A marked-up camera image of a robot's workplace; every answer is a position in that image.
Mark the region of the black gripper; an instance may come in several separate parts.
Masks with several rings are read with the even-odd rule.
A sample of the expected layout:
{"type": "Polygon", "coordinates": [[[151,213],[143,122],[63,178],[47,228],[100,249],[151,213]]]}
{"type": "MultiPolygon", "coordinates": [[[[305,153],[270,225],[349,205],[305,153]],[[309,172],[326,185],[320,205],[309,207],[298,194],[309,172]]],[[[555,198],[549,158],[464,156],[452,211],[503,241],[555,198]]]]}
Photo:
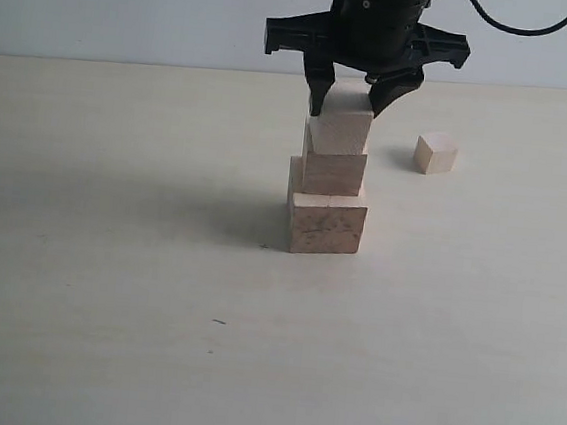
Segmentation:
{"type": "Polygon", "coordinates": [[[334,85],[333,63],[373,77],[390,75],[381,76],[368,92],[377,118],[399,98],[420,88],[425,79],[421,66],[447,62],[459,69],[471,54],[465,36],[421,24],[431,1],[332,0],[326,12],[269,17],[264,51],[316,56],[303,57],[312,117],[320,115],[334,85]]]}

